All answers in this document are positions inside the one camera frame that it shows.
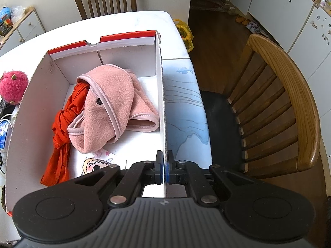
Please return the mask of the white box with red rim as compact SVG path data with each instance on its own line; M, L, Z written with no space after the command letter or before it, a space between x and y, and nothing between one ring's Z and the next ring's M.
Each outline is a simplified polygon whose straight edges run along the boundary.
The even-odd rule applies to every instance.
M155 30L93 36L87 41L43 35L7 57L17 58L18 69L29 77L7 151L7 213L19 199L43 188L40 179L53 152L54 117L79 75L103 64L132 70L164 120L161 36Z

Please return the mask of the pink fuzzy plush ball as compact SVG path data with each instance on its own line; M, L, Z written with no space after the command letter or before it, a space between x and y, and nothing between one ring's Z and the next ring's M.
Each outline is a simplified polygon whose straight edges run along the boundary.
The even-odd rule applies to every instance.
M28 83L28 76L24 72L19 70L4 72L1 76L1 98L12 105L19 104L23 98Z

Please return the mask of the yellow mesh bag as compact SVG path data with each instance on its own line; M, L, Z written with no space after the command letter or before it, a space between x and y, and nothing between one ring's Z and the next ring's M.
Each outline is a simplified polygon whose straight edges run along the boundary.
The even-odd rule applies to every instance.
M179 19L174 19L173 20L178 32L180 33L180 36L185 44L186 50L189 53L190 51L193 50L194 45L193 45L193 34L185 22L179 20Z

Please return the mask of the red knit scarf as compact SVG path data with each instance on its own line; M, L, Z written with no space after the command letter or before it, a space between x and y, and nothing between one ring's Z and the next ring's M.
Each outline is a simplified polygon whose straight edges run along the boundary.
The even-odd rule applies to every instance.
M90 85L87 82L79 82L74 87L64 108L54 118L52 125L54 150L40 180L40 183L45 186L53 186L69 180L68 163L71 141L67 129L73 120L83 112L89 88Z

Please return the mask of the sticker sheet in box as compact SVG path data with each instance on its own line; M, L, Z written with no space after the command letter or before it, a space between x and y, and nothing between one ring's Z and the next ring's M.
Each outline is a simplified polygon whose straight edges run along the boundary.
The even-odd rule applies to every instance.
M82 166L82 175L112 165L118 165L121 170L124 170L127 166L127 159L102 148L96 152L90 153L90 156L86 157Z

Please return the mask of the pink fleece garment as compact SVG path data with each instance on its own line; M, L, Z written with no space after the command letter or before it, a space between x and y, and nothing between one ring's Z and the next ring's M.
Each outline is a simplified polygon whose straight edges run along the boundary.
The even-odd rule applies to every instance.
M92 153L122 134L153 132L159 113L136 75L113 64L98 66L80 75L77 83L89 85L83 111L68 126L72 145L80 153Z

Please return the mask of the white cabinet wall unit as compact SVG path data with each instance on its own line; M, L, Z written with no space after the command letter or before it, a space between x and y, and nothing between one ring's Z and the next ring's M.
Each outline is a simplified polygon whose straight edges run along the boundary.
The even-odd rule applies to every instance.
M330 154L330 0L230 0L252 16L292 58L318 107Z

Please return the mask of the blue white package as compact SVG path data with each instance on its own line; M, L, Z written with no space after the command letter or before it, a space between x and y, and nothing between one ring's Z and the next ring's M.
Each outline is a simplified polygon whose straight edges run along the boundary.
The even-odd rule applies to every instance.
M12 133L12 124L8 119L1 120L0 123L0 149L7 150Z

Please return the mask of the small wooden side cabinet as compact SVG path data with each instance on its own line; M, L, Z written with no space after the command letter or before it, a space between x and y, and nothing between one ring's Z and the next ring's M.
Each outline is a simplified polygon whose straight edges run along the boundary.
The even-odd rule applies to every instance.
M0 55L46 32L34 7L28 7L23 17L13 25L5 36L1 36Z

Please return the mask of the wooden chair with curved back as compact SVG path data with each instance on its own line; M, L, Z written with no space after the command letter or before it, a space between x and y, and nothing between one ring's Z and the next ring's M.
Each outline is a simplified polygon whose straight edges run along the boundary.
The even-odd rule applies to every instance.
M320 121L313 94L289 55L251 35L221 93L202 91L214 164L257 179L314 167Z

